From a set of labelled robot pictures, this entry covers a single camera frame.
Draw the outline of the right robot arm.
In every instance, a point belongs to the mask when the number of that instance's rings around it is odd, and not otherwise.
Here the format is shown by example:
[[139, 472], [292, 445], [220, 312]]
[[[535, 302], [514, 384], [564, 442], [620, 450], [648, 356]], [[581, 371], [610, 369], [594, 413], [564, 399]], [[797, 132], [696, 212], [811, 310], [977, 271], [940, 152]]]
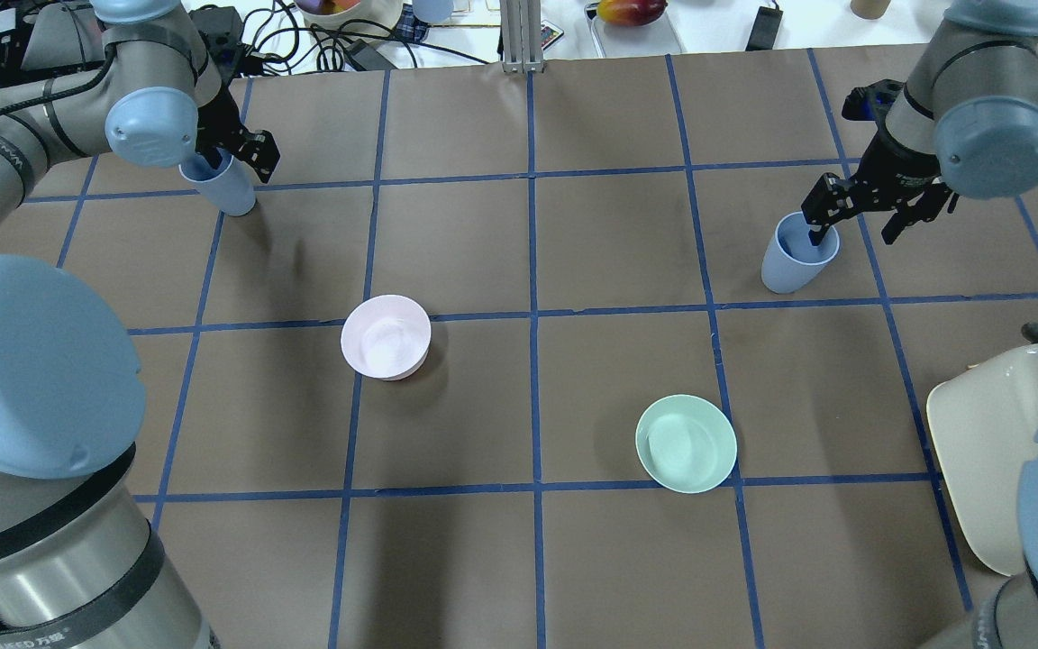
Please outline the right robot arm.
[[[1038, 1], [954, 1], [903, 82], [856, 87], [843, 116], [876, 137], [850, 179], [802, 202], [800, 251], [836, 248], [836, 223], [887, 211], [890, 245], [959, 198], [1038, 187]], [[1038, 336], [928, 395], [928, 430], [969, 549], [1005, 582], [928, 648], [1038, 648]]]

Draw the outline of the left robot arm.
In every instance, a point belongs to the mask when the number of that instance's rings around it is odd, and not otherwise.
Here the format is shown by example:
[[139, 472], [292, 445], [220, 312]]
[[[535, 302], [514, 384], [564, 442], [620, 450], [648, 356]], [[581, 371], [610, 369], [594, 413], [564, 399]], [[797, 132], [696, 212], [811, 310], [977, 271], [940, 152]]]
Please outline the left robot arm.
[[[0, 89], [0, 223], [54, 165], [110, 151], [176, 166], [226, 216], [279, 160], [248, 131], [177, 1], [95, 1], [95, 73]], [[40, 259], [0, 254], [0, 648], [217, 648], [124, 481], [147, 390], [115, 312]]]

